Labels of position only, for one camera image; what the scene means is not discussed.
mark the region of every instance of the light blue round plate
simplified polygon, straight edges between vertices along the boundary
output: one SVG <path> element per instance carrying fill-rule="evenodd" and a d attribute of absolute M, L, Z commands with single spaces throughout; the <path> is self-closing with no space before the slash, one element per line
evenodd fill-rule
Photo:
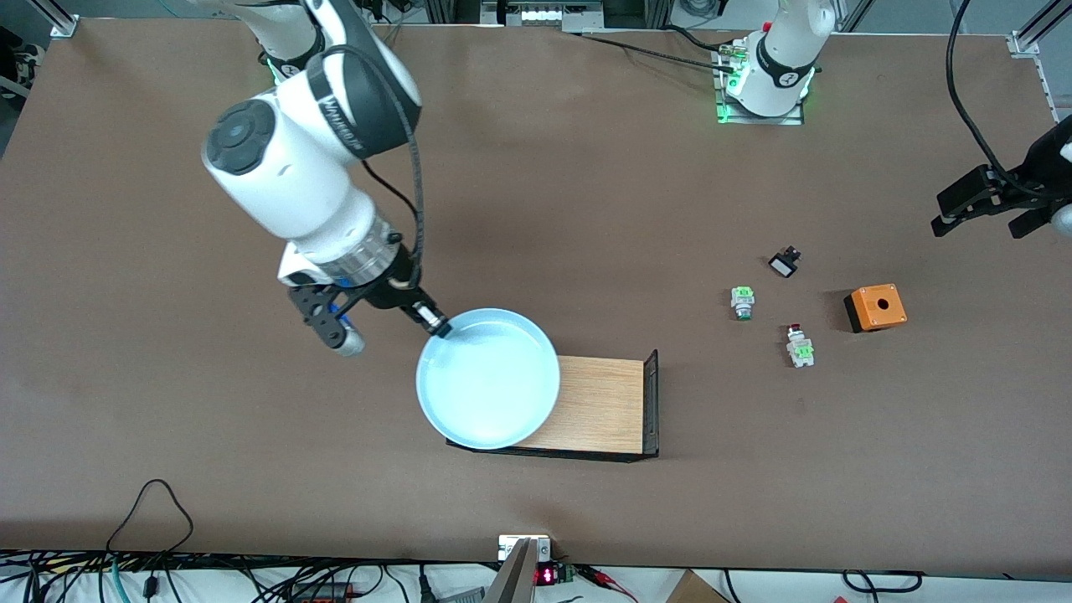
<path fill-rule="evenodd" d="M 532 436 L 559 398 L 559 356 L 531 320 L 498 308 L 450 319 L 417 363 L 417 399 L 440 433 L 479 450 Z"/>

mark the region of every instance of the gray floor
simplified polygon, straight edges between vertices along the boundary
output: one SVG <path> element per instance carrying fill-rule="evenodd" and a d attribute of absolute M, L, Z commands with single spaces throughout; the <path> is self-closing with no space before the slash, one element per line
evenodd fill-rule
<path fill-rule="evenodd" d="M 972 0 L 965 15 L 967 33 L 1008 33 L 1018 28 L 1046 0 Z M 185 0 L 59 0 L 72 14 L 87 17 L 170 17 L 172 14 L 192 18 L 227 18 L 206 11 Z M 958 0 L 876 0 L 861 23 L 859 31 L 874 33 L 939 33 L 948 34 Z M 777 0 L 730 0 L 723 17 L 703 24 L 711 29 L 751 29 L 772 18 Z M 703 21 L 680 6 L 672 20 L 691 27 Z M 4 0 L 0 6 L 0 25 L 29 42 L 47 46 L 49 26 L 23 0 Z M 1072 114 L 1072 18 L 1066 19 L 1041 44 L 1042 64 L 1061 117 Z M 18 114 L 0 103 L 0 156 L 15 128 Z"/>

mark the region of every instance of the orange box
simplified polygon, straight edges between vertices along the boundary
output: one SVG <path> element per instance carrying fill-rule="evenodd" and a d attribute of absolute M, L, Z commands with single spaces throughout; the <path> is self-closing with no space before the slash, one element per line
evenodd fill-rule
<path fill-rule="evenodd" d="M 861 286 L 845 298 L 852 333 L 880 330 L 905 324 L 908 314 L 893 283 Z"/>

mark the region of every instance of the brown table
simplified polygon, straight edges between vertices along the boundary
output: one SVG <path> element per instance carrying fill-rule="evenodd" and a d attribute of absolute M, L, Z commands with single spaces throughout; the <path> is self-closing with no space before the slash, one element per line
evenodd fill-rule
<path fill-rule="evenodd" d="M 282 242 L 198 157 L 268 86 L 240 24 L 83 21 L 0 163 L 0 544 L 101 547 L 161 476 L 196 550 L 475 560 L 547 530 L 586 562 L 1069 573 L 1070 244 L 1002 219 L 932 236 L 935 193 L 982 161 L 944 43 L 834 38 L 807 124 L 775 128 L 717 124 L 701 70 L 539 29 L 403 30 L 427 288 L 451 313 L 520 311 L 561 354 L 658 348 L 661 457 L 621 466 L 447 447 L 405 317 L 359 309 L 358 359 L 300 324 Z M 1015 164 L 1052 124 L 1034 69 L 999 38 L 958 47 Z M 408 188 L 404 149 L 373 163 Z M 786 245 L 789 280 L 764 265 Z M 881 282 L 908 324 L 847 333 L 845 292 Z M 789 368 L 788 323 L 814 368 Z M 178 533 L 158 491 L 118 544 Z"/>

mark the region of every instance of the gray joint cap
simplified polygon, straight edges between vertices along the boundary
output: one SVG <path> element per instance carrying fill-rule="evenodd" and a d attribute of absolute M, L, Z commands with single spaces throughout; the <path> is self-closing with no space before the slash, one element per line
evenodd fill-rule
<path fill-rule="evenodd" d="M 205 155 L 217 170 L 248 174 L 260 165 L 274 131 L 271 105 L 258 100 L 238 103 L 217 120 L 205 142 Z"/>

